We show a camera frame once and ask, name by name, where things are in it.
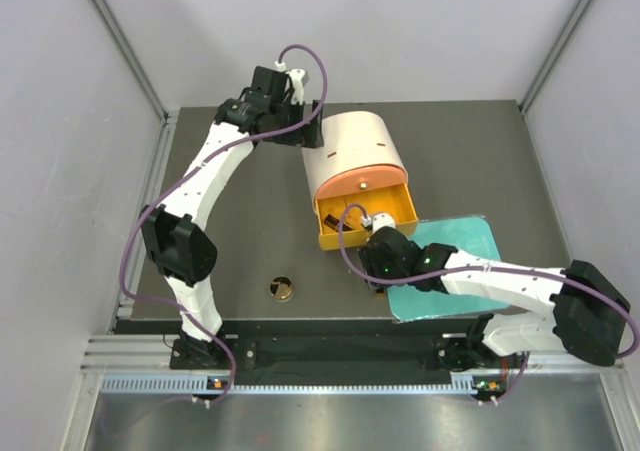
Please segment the white drawer organizer shell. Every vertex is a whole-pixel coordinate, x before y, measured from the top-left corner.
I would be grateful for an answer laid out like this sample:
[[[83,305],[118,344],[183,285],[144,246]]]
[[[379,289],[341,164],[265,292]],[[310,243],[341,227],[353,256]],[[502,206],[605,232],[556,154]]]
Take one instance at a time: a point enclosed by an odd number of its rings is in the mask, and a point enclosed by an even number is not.
[[[302,150],[310,197],[321,182],[351,169],[394,165],[407,172],[385,121],[375,113],[351,111],[327,117],[322,134],[323,147]]]

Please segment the yellow drawer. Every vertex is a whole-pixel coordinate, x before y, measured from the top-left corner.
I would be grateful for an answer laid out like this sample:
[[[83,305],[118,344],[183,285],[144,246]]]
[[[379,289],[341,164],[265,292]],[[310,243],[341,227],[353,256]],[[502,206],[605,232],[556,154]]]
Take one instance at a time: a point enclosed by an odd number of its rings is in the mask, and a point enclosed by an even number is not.
[[[406,236],[412,235],[418,225],[419,219],[406,184],[316,200],[318,242],[323,251],[340,248],[340,220],[349,205],[355,207],[347,211],[343,221],[346,248],[365,245],[374,230],[384,225],[391,225]]]

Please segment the gold black eyeshadow palette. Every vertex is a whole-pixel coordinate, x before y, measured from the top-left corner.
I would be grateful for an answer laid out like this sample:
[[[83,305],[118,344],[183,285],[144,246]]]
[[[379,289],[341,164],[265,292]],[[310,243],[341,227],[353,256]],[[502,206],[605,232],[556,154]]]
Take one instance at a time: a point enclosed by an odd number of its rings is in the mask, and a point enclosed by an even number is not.
[[[324,218],[324,224],[333,229],[333,230],[337,230],[339,228],[339,224],[340,224],[340,219],[336,218],[335,216],[328,214],[325,218]]]

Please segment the orange top drawer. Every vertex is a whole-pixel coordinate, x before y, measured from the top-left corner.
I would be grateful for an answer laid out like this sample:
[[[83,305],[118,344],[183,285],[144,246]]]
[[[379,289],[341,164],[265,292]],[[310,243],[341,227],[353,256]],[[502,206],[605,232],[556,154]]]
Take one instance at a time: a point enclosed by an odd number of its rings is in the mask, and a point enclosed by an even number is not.
[[[360,167],[336,174],[311,192],[313,200],[342,197],[408,183],[408,173],[394,165]]]

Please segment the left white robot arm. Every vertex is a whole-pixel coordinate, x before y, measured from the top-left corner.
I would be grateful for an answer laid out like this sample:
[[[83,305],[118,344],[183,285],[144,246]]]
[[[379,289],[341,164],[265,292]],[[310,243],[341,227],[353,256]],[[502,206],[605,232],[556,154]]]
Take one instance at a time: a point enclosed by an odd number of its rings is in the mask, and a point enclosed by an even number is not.
[[[227,345],[215,336],[222,326],[210,280],[217,249],[205,233],[206,223],[232,174],[255,147],[245,137],[311,149],[322,146],[322,117],[303,121],[308,81],[305,70],[283,62],[274,68],[256,67],[240,96],[218,107],[185,173],[186,182],[147,210],[141,226],[147,255],[181,308],[173,369],[213,369],[226,361]]]

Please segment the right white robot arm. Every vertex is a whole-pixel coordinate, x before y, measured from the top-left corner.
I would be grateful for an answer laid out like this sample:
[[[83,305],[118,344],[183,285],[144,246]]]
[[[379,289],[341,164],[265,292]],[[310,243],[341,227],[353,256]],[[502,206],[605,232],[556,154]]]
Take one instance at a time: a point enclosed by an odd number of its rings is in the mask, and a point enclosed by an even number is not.
[[[419,246],[400,231],[377,230],[358,256],[369,282],[473,296],[518,308],[489,314],[467,332],[466,351],[487,367],[519,352],[566,352],[588,364],[615,364],[630,304],[593,264],[535,268],[472,255],[444,243]]]

